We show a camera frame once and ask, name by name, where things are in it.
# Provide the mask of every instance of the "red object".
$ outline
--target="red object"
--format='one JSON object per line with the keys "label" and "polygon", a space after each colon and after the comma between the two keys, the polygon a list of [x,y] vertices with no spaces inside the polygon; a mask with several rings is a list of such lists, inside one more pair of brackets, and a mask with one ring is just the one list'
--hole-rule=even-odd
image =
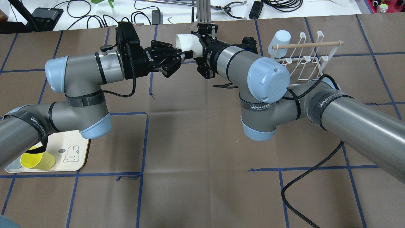
{"label": "red object", "polygon": [[[397,6],[396,3],[397,0],[385,0],[382,4],[386,4],[388,6],[388,11],[387,13],[397,13],[401,12],[402,8],[404,6]],[[367,3],[370,5],[370,8],[373,10],[373,13],[376,13],[377,7],[373,7],[372,5],[372,0],[367,0]]]}

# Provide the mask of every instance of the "tray with bunny drawing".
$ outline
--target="tray with bunny drawing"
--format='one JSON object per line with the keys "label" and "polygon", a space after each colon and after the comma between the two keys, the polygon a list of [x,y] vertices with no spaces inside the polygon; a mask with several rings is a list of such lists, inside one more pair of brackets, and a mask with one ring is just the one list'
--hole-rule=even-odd
{"label": "tray with bunny drawing", "polygon": [[61,172],[76,171],[83,167],[89,146],[88,139],[79,131],[54,133],[48,136],[46,151],[55,157],[55,165],[49,170],[28,169],[21,166],[20,157],[8,165],[7,172]]}

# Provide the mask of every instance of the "robotic arm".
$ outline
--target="robotic arm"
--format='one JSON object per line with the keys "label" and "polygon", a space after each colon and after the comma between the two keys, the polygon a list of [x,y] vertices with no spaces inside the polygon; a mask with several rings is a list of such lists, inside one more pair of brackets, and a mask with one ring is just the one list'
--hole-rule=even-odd
{"label": "robotic arm", "polygon": [[197,32],[177,35],[179,49],[159,41],[143,49],[132,24],[120,22],[117,51],[105,46],[95,54],[50,60],[45,66],[49,84],[55,92],[66,93],[66,102],[9,112],[0,123],[0,168],[37,142],[46,144],[51,133],[78,129],[85,138],[108,133],[111,121],[100,85],[132,78],[135,88],[137,77],[152,71],[170,77],[181,61],[194,58],[206,79],[219,74],[239,87],[247,137],[268,140],[276,126],[307,116],[405,183],[403,122],[355,101],[335,89],[328,77],[288,89],[288,70],[259,56],[253,38],[230,45],[215,37],[217,30],[217,24],[199,23]]}

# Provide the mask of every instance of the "cable bundle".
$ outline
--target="cable bundle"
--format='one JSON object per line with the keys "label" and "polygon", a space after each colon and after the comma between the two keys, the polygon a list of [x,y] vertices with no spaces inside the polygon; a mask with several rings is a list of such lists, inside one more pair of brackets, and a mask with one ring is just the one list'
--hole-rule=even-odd
{"label": "cable bundle", "polygon": [[304,0],[262,0],[263,3],[281,12],[292,12],[300,8]]}

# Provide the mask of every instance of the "wooden handle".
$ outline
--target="wooden handle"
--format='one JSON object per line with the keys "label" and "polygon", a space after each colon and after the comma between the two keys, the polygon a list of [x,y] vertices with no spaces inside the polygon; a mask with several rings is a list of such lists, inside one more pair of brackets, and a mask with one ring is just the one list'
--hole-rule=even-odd
{"label": "wooden handle", "polygon": [[323,43],[299,43],[299,44],[287,44],[287,45],[273,45],[273,50],[285,49],[285,48],[301,48],[301,47],[325,47],[325,46],[340,46],[344,45],[343,41],[335,42],[323,42]]}

